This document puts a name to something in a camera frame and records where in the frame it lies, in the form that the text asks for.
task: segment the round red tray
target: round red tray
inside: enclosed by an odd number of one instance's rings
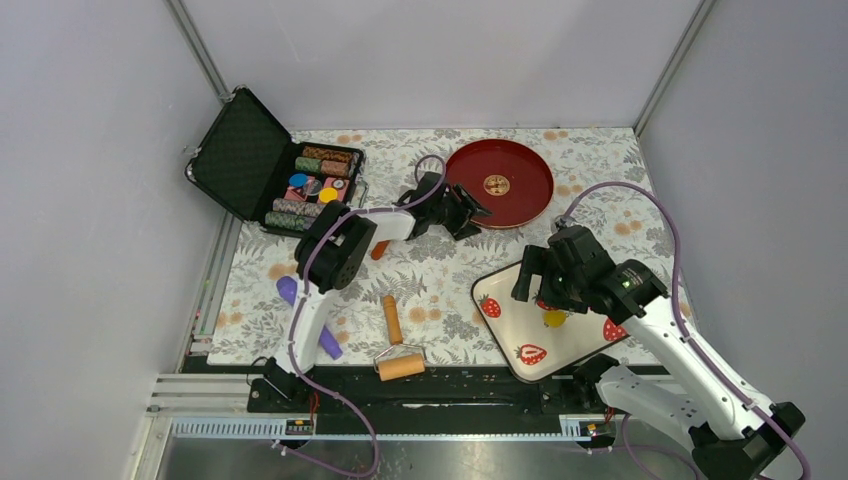
[[[472,222],[488,228],[512,228],[541,215],[554,194],[554,177],[536,152],[509,140],[469,143],[448,159],[447,181],[461,184],[492,211]]]

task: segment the purple rolling pin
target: purple rolling pin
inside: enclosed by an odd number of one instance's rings
[[[280,278],[277,280],[277,291],[280,292],[280,296],[283,297],[286,303],[293,306],[294,299],[297,297],[297,280],[288,276]],[[318,339],[318,342],[324,351],[333,357],[333,360],[338,360],[342,356],[342,347],[339,346],[339,342],[336,341],[333,334],[327,330],[326,325],[321,329],[321,337]]]

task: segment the floral tablecloth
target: floral tablecloth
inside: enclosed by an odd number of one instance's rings
[[[511,230],[487,230],[454,242],[441,227],[410,242],[393,242],[379,262],[366,256],[359,273],[331,310],[327,326],[344,350],[333,361],[319,349],[319,364],[370,364],[388,345],[380,298],[394,295],[406,343],[424,345],[433,363],[505,365],[470,289],[478,278],[521,259],[527,244],[544,245],[554,217],[587,186],[625,180],[650,189],[636,137],[627,128],[302,131],[297,141],[340,144],[365,150],[370,190],[366,206],[389,205],[413,187],[415,161],[430,153],[448,158],[459,147],[485,138],[505,138],[536,151],[551,167],[553,201],[533,222]],[[638,193],[606,189],[575,212],[613,259],[636,258],[666,285],[672,244],[659,212]],[[295,272],[298,240],[263,233],[245,224],[224,292],[209,364],[249,364],[276,350],[291,308],[275,289]],[[684,314],[691,316],[688,304]],[[639,342],[627,339],[605,353],[625,364],[656,364]]]

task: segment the white wall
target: white wall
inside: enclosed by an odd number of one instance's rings
[[[0,7],[0,477],[119,478],[220,209],[218,110],[161,1]]]
[[[844,478],[848,426],[846,25],[844,0],[719,2],[642,138],[705,334],[804,411],[814,478]]]
[[[287,127],[630,126],[698,0],[186,0]]]

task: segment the strawberry print tray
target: strawberry print tray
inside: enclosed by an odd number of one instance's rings
[[[515,263],[477,280],[471,296],[510,369],[519,380],[539,381],[627,337],[604,315],[566,313],[535,300],[510,296],[518,279]],[[533,277],[531,292],[541,278]]]

